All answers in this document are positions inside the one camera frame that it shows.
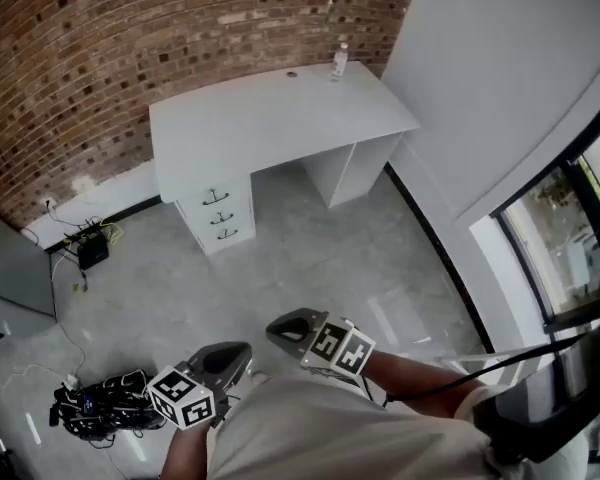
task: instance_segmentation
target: black strap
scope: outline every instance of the black strap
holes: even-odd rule
[[[563,340],[554,341],[553,343],[549,343],[547,345],[542,345],[540,347],[536,347],[531,350],[527,350],[522,354],[518,354],[516,356],[512,356],[504,361],[499,362],[489,368],[485,368],[484,370],[479,370],[475,373],[462,377],[454,382],[450,382],[449,384],[445,384],[444,386],[440,386],[439,388],[430,389],[429,391],[424,391],[422,393],[418,393],[417,395],[390,395],[387,393],[387,399],[384,402],[384,406],[387,405],[388,402],[407,402],[409,400],[418,400],[419,398],[425,398],[427,396],[437,395],[438,393],[442,393],[443,391],[447,391],[448,389],[456,388],[470,380],[475,379],[476,377],[480,377],[485,373],[492,372],[494,370],[498,370],[500,368],[504,368],[505,366],[509,366],[511,364],[519,363],[520,361],[524,361],[525,359],[532,359],[534,357],[543,356],[545,354],[550,354],[551,352],[558,352],[565,348],[570,347],[576,341],[578,341],[582,336],[573,336],[571,338],[565,338]]]

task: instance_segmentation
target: wall socket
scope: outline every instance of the wall socket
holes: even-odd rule
[[[38,199],[38,202],[45,208],[55,208],[56,206],[58,206],[57,201],[51,195],[41,197],[40,199]]]

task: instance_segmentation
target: plastic bottle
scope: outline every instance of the plastic bottle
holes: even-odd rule
[[[338,51],[333,56],[333,65],[331,66],[331,81],[337,82],[344,73],[344,67],[347,65],[347,58],[349,57],[348,52],[349,45],[342,43]]]

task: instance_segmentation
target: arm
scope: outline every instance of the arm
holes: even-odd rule
[[[391,395],[417,395],[435,389],[463,376],[436,366],[405,359],[374,350],[365,365],[362,375],[375,382]],[[453,418],[456,410],[474,389],[483,386],[471,380],[437,395],[404,402],[413,410],[427,416]]]
[[[161,480],[205,480],[207,478],[207,432],[209,425],[176,430],[169,445]]]

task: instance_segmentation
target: white shirt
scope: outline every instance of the white shirt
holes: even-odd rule
[[[473,395],[474,404],[484,398]],[[459,411],[468,409],[462,404]],[[584,478],[586,450],[584,462],[581,453],[569,451],[566,460],[554,456],[543,463],[551,461],[542,471],[531,463],[496,469],[486,458],[488,445],[489,438],[462,419],[391,413],[319,377],[274,378],[229,414],[217,435],[209,478]]]

